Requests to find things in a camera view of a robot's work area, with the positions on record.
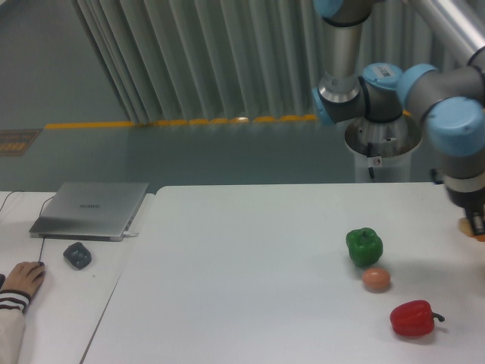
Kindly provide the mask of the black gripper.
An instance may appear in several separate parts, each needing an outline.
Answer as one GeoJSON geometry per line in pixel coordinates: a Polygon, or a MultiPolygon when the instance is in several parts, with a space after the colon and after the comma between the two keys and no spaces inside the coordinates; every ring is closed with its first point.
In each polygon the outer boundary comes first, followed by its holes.
{"type": "Polygon", "coordinates": [[[475,177],[455,178],[439,169],[431,170],[431,179],[436,185],[446,188],[449,199],[465,210],[474,236],[484,235],[484,173],[475,177]]]}

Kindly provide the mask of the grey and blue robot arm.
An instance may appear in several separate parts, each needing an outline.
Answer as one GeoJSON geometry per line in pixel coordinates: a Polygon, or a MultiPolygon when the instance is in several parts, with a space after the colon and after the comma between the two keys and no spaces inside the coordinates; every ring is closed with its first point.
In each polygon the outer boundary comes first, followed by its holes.
{"type": "Polygon", "coordinates": [[[440,161],[450,200],[465,211],[462,227],[484,234],[484,24],[464,1],[413,1],[411,6],[459,62],[440,72],[417,64],[405,72],[372,64],[355,74],[363,23],[372,1],[316,1],[330,36],[329,64],[314,88],[315,111],[325,124],[365,118],[390,124],[408,111],[440,161]]]}

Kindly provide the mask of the forearm in striped cuff sleeve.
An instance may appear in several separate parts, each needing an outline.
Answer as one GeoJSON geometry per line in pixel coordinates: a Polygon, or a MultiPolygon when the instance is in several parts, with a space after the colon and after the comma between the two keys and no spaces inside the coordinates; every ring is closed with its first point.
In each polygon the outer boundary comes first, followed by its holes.
{"type": "Polygon", "coordinates": [[[17,363],[30,296],[19,290],[1,291],[1,363],[17,363]]]}

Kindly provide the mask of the person's hand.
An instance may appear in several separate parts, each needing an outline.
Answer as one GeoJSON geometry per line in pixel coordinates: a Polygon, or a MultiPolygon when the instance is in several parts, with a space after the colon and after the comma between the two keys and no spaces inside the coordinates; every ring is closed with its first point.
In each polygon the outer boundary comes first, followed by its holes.
{"type": "Polygon", "coordinates": [[[27,298],[34,298],[38,289],[42,286],[37,280],[41,272],[40,262],[20,262],[6,277],[1,292],[14,292],[24,295],[27,298]]]}

